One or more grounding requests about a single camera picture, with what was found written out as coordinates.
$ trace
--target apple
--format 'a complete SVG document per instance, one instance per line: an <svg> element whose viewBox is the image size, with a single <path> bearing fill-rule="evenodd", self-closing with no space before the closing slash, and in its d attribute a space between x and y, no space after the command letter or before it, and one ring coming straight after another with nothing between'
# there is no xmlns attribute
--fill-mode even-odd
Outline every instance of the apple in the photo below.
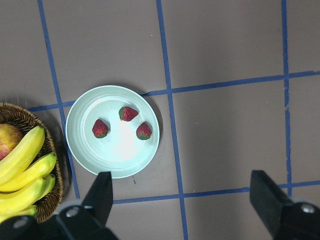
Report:
<svg viewBox="0 0 320 240"><path fill-rule="evenodd" d="M21 130L10 124L0 124L0 161L4 159L24 137Z"/></svg>

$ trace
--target basket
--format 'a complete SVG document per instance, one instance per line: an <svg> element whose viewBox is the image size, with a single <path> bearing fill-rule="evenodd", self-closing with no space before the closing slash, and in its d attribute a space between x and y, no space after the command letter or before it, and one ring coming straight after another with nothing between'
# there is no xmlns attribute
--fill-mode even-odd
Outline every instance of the basket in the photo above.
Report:
<svg viewBox="0 0 320 240"><path fill-rule="evenodd" d="M48 128L31 111L18 105L0 102L0 124L10 124L16 126L22 131L23 135L25 135L35 126L42 127L45 131L45 140L35 160L51 152L56 153L54 141ZM48 220L63 201L64 182L58 159L51 173L55 175L55 185L53 189L45 197L35 203L38 209L37 213L35 214L38 223Z"/></svg>

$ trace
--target strawberry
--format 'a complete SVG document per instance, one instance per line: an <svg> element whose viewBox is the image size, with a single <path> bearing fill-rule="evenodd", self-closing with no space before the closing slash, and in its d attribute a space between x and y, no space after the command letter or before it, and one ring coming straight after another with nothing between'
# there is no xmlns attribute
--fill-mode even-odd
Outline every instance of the strawberry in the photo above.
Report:
<svg viewBox="0 0 320 240"><path fill-rule="evenodd" d="M107 136L108 126L100 119L97 119L93 125L92 132L97 139Z"/></svg>
<svg viewBox="0 0 320 240"><path fill-rule="evenodd" d="M136 136L140 140L148 140L151 137L152 131L146 122L141 123L141 125L136 129Z"/></svg>
<svg viewBox="0 0 320 240"><path fill-rule="evenodd" d="M134 119L139 113L129 106L124 106L119 110L119 117L121 120L130 122Z"/></svg>

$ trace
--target banana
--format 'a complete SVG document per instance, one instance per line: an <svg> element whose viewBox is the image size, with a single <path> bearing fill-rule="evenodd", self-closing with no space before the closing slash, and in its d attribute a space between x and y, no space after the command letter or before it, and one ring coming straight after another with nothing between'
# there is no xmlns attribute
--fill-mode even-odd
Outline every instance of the banana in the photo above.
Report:
<svg viewBox="0 0 320 240"><path fill-rule="evenodd" d="M0 194L0 214L12 214L34 204L46 188L46 179L38 177L19 191Z"/></svg>
<svg viewBox="0 0 320 240"><path fill-rule="evenodd" d="M55 186L56 184L56 177L53 174L49 174L45 177L45 189L42 193L41 197L39 197L39 200L42 199L45 195L47 195Z"/></svg>
<svg viewBox="0 0 320 240"><path fill-rule="evenodd" d="M37 213L37 211L38 209L36 205L30 205L30 206L27 206L26 209L22 211L10 213L10 214L0 214L0 223L14 216L25 216L25 215L33 216Z"/></svg>
<svg viewBox="0 0 320 240"><path fill-rule="evenodd" d="M47 176L54 169L56 160L57 156L54 152L40 157L19 176L1 185L0 192L13 192L20 190L36 178Z"/></svg>
<svg viewBox="0 0 320 240"><path fill-rule="evenodd" d="M45 130L36 126L0 161L0 186L19 176L35 159L45 141Z"/></svg>

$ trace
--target light blue plate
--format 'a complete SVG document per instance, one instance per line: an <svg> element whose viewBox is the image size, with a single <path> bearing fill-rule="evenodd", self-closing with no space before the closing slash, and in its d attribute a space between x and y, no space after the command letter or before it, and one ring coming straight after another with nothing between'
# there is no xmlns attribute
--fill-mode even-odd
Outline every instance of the light blue plate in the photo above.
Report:
<svg viewBox="0 0 320 240"><path fill-rule="evenodd" d="M130 106L139 114L132 121L121 121L119 109ZM109 128L104 138L92 132L97 119ZM140 140L138 126L147 122L151 138ZM151 106L136 92L115 85L93 88L72 105L65 125L66 141L73 157L93 174L110 171L112 178L134 175L144 169L156 154L160 131Z"/></svg>

